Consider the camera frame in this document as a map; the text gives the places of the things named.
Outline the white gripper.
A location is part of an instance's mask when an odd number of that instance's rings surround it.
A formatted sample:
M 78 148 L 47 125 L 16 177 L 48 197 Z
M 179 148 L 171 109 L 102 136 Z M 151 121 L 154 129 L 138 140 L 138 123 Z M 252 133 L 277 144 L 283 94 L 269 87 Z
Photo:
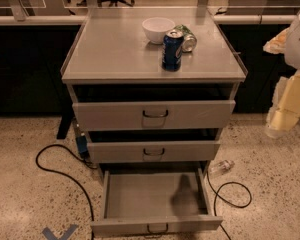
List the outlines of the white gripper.
M 289 132 L 300 119 L 300 12 L 289 30 L 286 28 L 267 41 L 263 50 L 271 54 L 285 52 L 285 62 L 298 69 L 290 78 L 279 79 L 272 107 L 266 118 L 265 133 L 270 138 L 279 138 Z

